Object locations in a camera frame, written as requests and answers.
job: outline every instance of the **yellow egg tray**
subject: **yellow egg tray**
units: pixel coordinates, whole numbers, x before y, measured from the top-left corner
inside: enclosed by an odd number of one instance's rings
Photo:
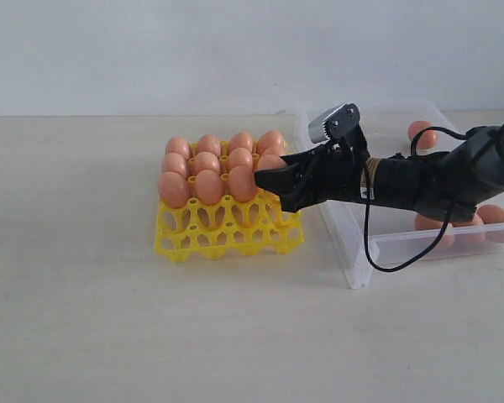
[[[220,162],[223,172],[227,172],[228,143],[222,144]],[[196,155],[196,144],[191,146]],[[175,209],[159,200],[155,222],[157,254],[177,263],[194,253],[207,259],[221,259],[230,249],[243,256],[256,255],[262,249],[287,254],[304,242],[300,212],[283,212],[280,198],[264,190],[246,203],[236,201],[228,193],[228,174],[221,177],[225,195],[216,205],[207,206],[192,197],[184,207]],[[188,178],[192,188],[195,179],[195,176]]]

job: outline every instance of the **white table surface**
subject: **white table surface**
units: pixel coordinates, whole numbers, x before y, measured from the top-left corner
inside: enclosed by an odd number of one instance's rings
[[[504,254],[349,290],[312,208],[286,256],[156,256],[164,143],[220,124],[0,118],[0,402],[504,401]]]

